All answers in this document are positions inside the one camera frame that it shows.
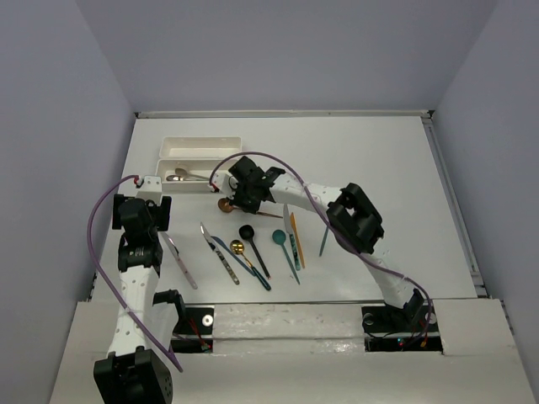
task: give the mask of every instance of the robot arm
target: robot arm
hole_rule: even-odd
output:
[[[256,213],[261,202],[298,206],[315,211],[305,189],[293,175],[272,167],[264,172],[248,157],[242,157],[229,173],[216,173],[212,179],[215,189],[221,190],[230,204],[249,213]],[[424,298],[408,281],[377,270],[369,263],[386,267],[372,256],[374,245],[383,237],[382,217],[363,190],[354,183],[338,189],[315,183],[307,184],[318,209],[331,226],[342,234],[353,248],[368,259],[366,267],[382,291],[387,306],[395,308],[396,318],[413,324]],[[339,243],[349,250],[348,246]]]
[[[120,293],[131,314],[167,347],[174,326],[185,314],[177,290],[156,293],[163,258],[157,232],[168,229],[171,199],[162,198],[160,177],[146,176],[137,188],[135,198],[121,194],[114,198],[112,227],[124,229],[118,248]],[[105,404],[170,404],[172,378],[167,362],[120,306],[107,358],[94,364],[93,377]]]

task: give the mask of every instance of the white plastic container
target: white plastic container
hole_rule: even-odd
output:
[[[168,194],[183,192],[207,192],[208,183],[198,178],[187,178],[185,181],[167,181],[167,177],[175,174],[176,168],[210,177],[216,165],[225,157],[242,150],[240,137],[165,137],[161,145],[156,175],[161,177],[163,192]],[[232,159],[220,168],[225,172],[237,159]]]
[[[161,158],[225,158],[242,150],[241,137],[165,137]]]

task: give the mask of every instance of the black spoon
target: black spoon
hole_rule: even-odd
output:
[[[249,244],[251,244],[251,247],[254,250],[254,255],[256,255],[256,258],[259,260],[260,266],[262,267],[262,270],[264,271],[264,275],[266,275],[267,279],[271,279],[270,272],[268,272],[268,269],[266,268],[266,265],[264,263],[264,260],[262,257],[260,257],[259,250],[256,248],[256,245],[254,244],[254,229],[250,225],[241,226],[239,228],[239,236],[243,240],[247,240]]]

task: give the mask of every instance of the white wall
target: white wall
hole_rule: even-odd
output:
[[[137,111],[433,109],[495,0],[77,0]]]
[[[73,0],[3,2],[0,49],[0,401],[41,404],[93,276],[86,220],[133,116]]]
[[[539,3],[502,0],[435,113],[490,293],[539,398]]]

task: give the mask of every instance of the teal spoon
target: teal spoon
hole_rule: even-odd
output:
[[[286,234],[282,230],[275,230],[271,238],[273,238],[273,241],[275,242],[275,244],[279,244],[283,248],[283,251],[285,252],[285,256],[286,256],[286,261],[288,261],[288,265],[290,265],[290,269],[292,270],[292,273],[294,274],[294,278],[296,278],[297,284],[300,284],[300,280],[297,277],[296,268],[294,267],[294,265],[292,265],[290,256],[288,255],[288,252],[286,251],[286,247],[285,247]]]

